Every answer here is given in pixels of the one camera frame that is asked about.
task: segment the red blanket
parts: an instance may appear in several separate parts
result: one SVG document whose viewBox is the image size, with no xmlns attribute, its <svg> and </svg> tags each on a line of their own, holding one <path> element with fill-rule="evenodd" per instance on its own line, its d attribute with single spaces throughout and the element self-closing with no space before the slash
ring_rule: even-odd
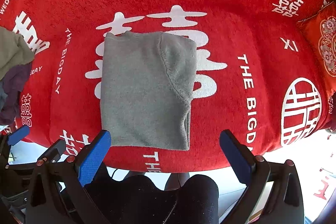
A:
<svg viewBox="0 0 336 224">
<path fill-rule="evenodd" d="M 59 138 L 76 155 L 97 135 L 104 34 L 165 31 L 196 41 L 189 151 L 113 147 L 105 163 L 181 172 L 228 166 L 230 129 L 254 154 L 288 145 L 328 120 L 324 83 L 295 22 L 323 0 L 0 0 L 0 25 L 36 49 L 21 94 L 28 141 Z"/>
</svg>

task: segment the red pillow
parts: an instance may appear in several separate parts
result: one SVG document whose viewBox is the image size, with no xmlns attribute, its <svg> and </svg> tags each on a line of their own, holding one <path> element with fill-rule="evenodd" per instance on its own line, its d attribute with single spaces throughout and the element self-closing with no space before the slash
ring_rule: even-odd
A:
<svg viewBox="0 0 336 224">
<path fill-rule="evenodd" d="M 298 28 L 313 47 L 323 74 L 326 92 L 336 91 L 336 5 L 334 2 L 317 15 L 297 23 Z"/>
</svg>

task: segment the purple cloth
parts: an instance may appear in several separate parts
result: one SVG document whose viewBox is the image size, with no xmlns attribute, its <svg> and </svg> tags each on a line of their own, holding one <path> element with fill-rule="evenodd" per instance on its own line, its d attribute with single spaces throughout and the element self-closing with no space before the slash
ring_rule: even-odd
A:
<svg viewBox="0 0 336 224">
<path fill-rule="evenodd" d="M 19 96 L 25 83 L 28 81 L 32 63 L 12 67 L 1 82 L 3 90 L 8 95 L 6 102 L 0 112 L 0 125 L 9 125 L 14 122 L 15 117 L 20 116 Z"/>
</svg>

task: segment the white floor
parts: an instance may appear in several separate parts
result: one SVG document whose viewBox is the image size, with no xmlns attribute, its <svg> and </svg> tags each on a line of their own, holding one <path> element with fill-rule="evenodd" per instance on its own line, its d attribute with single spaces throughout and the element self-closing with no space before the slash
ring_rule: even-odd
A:
<svg viewBox="0 0 336 224">
<path fill-rule="evenodd" d="M 323 209 L 323 203 L 316 207 L 316 202 L 312 199 L 314 191 L 318 192 L 320 187 L 318 184 L 320 182 L 319 170 L 323 167 L 326 159 L 330 157 L 332 149 L 336 147 L 336 137 L 332 136 L 329 140 L 327 137 L 328 134 L 322 130 L 288 147 L 264 155 L 267 161 L 284 163 L 286 159 L 291 159 L 295 162 L 300 177 L 305 212 L 309 215 L 311 220 L 314 220 Z M 46 148 L 34 143 L 19 142 L 12 147 L 14 156 L 14 162 L 12 164 L 35 162 L 45 150 Z M 63 155 L 61 160 L 64 160 L 66 157 L 66 155 Z M 108 169 L 110 175 L 112 175 L 115 169 Z M 122 180 L 127 172 L 127 170 L 117 170 L 113 179 Z M 191 172 L 190 176 L 195 174 L 207 175 L 218 185 L 219 216 L 222 216 L 228 208 L 232 208 L 233 204 L 235 204 L 245 189 L 245 185 L 239 183 L 230 167 L 211 171 Z M 161 190 L 164 189 L 169 175 L 170 174 L 165 173 L 146 173 L 146 176 L 151 178 L 156 187 Z M 317 184 L 316 189 L 312 189 L 314 183 Z M 258 209 L 259 208 L 263 208 L 263 204 L 258 205 Z"/>
</svg>

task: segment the folded gray sweatshirt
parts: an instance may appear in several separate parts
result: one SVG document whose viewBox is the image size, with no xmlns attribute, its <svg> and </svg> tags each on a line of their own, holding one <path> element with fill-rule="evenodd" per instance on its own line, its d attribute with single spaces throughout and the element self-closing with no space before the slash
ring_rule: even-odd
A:
<svg viewBox="0 0 336 224">
<path fill-rule="evenodd" d="M 107 33 L 102 128 L 111 146 L 189 150 L 196 43 L 164 32 Z"/>
</svg>

